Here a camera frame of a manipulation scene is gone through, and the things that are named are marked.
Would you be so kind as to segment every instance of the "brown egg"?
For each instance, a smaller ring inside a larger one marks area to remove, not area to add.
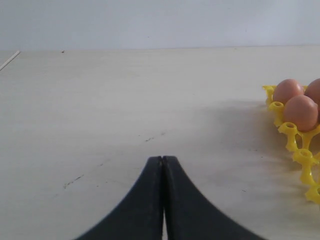
[[[283,110],[283,121],[296,125],[301,132],[313,130],[318,122],[318,105],[305,95],[291,98]]]
[[[272,101],[286,104],[294,96],[303,95],[304,87],[295,79],[286,79],[274,89]]]
[[[316,104],[320,103],[320,78],[309,84],[305,90],[305,95],[311,98]]]

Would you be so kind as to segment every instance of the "white wall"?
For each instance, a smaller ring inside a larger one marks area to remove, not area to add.
[[[0,0],[0,50],[320,44],[320,0]]]

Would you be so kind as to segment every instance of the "egg tray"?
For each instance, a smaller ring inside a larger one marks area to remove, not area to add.
[[[279,101],[272,101],[275,85],[265,85],[263,89],[266,92],[265,101],[268,110],[274,113],[273,124],[277,127],[279,133],[285,134],[287,143],[285,148],[293,152],[292,159],[294,162],[301,164],[300,180],[303,184],[309,186],[305,193],[306,198],[316,204],[320,204],[320,179],[315,180],[312,169],[320,167],[320,151],[313,155],[310,151],[310,143],[314,136],[320,134],[320,125],[309,132],[298,131],[297,126],[292,122],[283,122],[284,104]],[[297,141],[301,141],[301,148],[298,147]]]

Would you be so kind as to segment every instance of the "yellow plastic egg holder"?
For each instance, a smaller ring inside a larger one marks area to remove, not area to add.
[[[265,103],[268,110],[274,113],[273,124],[278,128],[279,133],[286,135],[287,143],[285,148],[293,152],[293,161],[302,166],[300,180],[303,184],[310,186],[309,190],[305,193],[306,198],[309,201],[320,204],[320,177],[315,180],[312,174],[312,167],[320,167],[320,151],[313,155],[309,150],[313,137],[320,134],[320,125],[318,124],[312,131],[300,132],[292,122],[283,122],[284,104],[279,101],[272,101],[275,88],[275,85],[263,86],[267,96]],[[301,148],[298,147],[297,140],[302,141]]]

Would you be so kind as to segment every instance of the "black plastic claw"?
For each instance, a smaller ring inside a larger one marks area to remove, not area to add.
[[[162,158],[151,157],[120,204],[77,240],[161,240],[161,195]]]
[[[162,162],[169,240],[263,240],[213,206],[191,182],[176,157],[165,156]]]

